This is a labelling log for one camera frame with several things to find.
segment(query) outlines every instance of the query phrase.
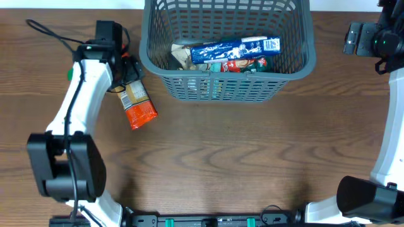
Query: food packaging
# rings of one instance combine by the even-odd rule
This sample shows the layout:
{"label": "food packaging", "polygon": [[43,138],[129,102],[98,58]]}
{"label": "food packaging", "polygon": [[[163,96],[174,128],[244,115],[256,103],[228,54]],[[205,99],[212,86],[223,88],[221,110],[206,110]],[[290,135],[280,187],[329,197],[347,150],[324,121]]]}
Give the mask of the food packaging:
{"label": "food packaging", "polygon": [[253,64],[254,60],[235,60],[223,62],[220,72],[240,73],[242,69]]}
{"label": "food packaging", "polygon": [[270,70],[270,66],[266,57],[257,59],[255,65],[257,72],[268,72]]}
{"label": "food packaging", "polygon": [[126,85],[126,90],[118,93],[118,96],[121,99],[132,130],[157,117],[157,111],[140,80]]}
{"label": "food packaging", "polygon": [[191,47],[193,64],[259,59],[280,54],[280,37],[248,37]]}

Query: wooden table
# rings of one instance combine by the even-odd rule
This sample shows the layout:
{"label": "wooden table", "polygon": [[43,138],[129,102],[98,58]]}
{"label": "wooden table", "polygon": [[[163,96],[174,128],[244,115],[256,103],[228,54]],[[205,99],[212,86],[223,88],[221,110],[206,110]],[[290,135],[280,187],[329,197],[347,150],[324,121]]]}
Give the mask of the wooden table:
{"label": "wooden table", "polygon": [[[181,102],[147,74],[159,116],[132,131],[118,97],[106,95],[95,142],[114,198],[160,214],[260,212],[335,195],[345,175],[369,178],[383,139],[388,76],[374,72],[376,59],[342,50],[351,21],[379,14],[312,15],[317,67],[269,102]],[[70,212],[39,196],[25,147],[59,110],[71,55],[25,18],[80,40],[94,36],[96,20],[115,20],[128,27],[133,53],[141,37],[140,10],[0,10],[1,226],[46,226]]]}

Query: black cable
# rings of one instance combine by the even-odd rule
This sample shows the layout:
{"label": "black cable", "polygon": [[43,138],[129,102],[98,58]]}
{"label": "black cable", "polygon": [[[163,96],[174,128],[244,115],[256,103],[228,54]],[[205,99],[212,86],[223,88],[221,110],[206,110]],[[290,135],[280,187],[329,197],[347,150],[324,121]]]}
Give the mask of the black cable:
{"label": "black cable", "polygon": [[129,45],[131,44],[131,37],[129,36],[128,29],[122,27],[122,30],[125,32],[126,38],[128,39],[128,44],[126,44],[121,51],[121,54],[125,54],[129,50]]}
{"label": "black cable", "polygon": [[101,223],[97,219],[95,219],[93,214],[90,211],[88,211],[84,206],[80,207],[80,211],[87,214],[87,216],[90,217],[91,220],[93,220],[95,224],[97,224],[99,227],[102,227]]}
{"label": "black cable", "polygon": [[73,62],[78,62],[80,66],[80,81],[77,85],[77,89],[74,92],[74,95],[71,99],[71,102],[69,104],[68,110],[66,112],[66,116],[64,118],[64,148],[66,150],[66,154],[68,156],[68,165],[70,169],[70,174],[71,174],[71,180],[73,184],[73,193],[74,193],[74,206],[73,206],[73,211],[71,212],[71,221],[73,223],[76,222],[76,217],[77,217],[77,211],[78,211],[78,190],[77,190],[77,177],[76,177],[76,172],[74,170],[74,165],[73,165],[73,160],[71,157],[71,150],[70,150],[70,141],[69,141],[69,124],[70,124],[70,116],[71,116],[71,111],[73,109],[74,102],[77,99],[78,93],[80,92],[81,86],[83,85],[84,82],[84,69],[81,61],[77,59],[76,57],[76,52],[70,47],[69,44],[65,42],[65,40],[73,41],[73,42],[78,42],[83,44],[83,42],[78,41],[78,40],[73,40],[71,38],[66,38],[66,37],[61,37],[57,35],[56,33],[52,32],[50,29],[48,29],[46,26],[41,25],[40,23],[32,20],[32,19],[27,19],[25,20],[28,26],[33,28],[34,30],[50,35],[56,39],[58,39],[68,50],[70,50],[72,56],[73,56]]}
{"label": "black cable", "polygon": [[280,207],[278,207],[277,205],[269,205],[269,206],[267,206],[266,208],[264,208],[263,211],[261,212],[261,215],[259,215],[259,217],[261,218],[261,222],[264,223],[265,225],[270,225],[270,224],[268,224],[266,221],[264,221],[264,219],[263,219],[264,212],[265,212],[268,208],[270,208],[270,207],[278,208],[280,211],[283,212],[284,215],[286,215],[286,217],[289,218],[288,214],[286,214],[286,213],[285,213],[282,209],[280,209]]}
{"label": "black cable", "polygon": [[77,42],[77,43],[79,43],[79,44],[84,44],[84,42],[82,42],[82,41],[80,41],[80,40],[75,40],[75,39],[72,39],[72,38],[67,38],[67,37],[62,37],[62,36],[60,36],[60,35],[56,35],[54,32],[52,32],[51,30],[49,30],[47,27],[41,25],[40,23],[38,23],[38,22],[36,22],[36,21],[34,21],[34,20],[32,20],[32,19],[27,19],[27,20],[25,20],[25,21],[26,21],[26,23],[27,23],[28,26],[30,26],[31,28],[33,28],[33,29],[35,29],[36,31],[38,31],[38,32],[40,32],[40,33],[43,33],[43,34],[45,34],[45,35],[50,35],[50,36],[53,36],[53,37],[57,37],[57,38],[60,39],[60,40],[67,40],[67,41]]}

